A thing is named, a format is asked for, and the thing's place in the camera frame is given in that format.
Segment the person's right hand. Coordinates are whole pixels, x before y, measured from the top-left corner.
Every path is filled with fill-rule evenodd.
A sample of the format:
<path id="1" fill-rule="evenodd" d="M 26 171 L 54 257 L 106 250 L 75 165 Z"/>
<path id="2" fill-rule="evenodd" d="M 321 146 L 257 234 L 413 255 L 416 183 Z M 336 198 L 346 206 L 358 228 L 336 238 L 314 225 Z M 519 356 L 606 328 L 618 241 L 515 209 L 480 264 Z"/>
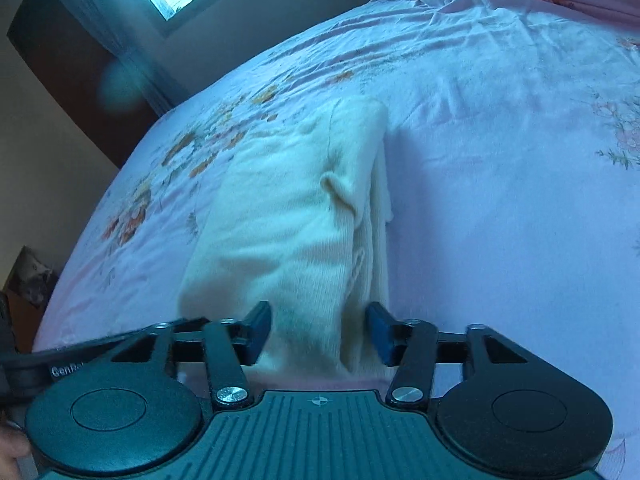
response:
<path id="1" fill-rule="evenodd" d="M 2 422 L 0 429 L 0 479 L 21 480 L 17 460 L 32 454 L 32 447 L 24 434 Z"/>

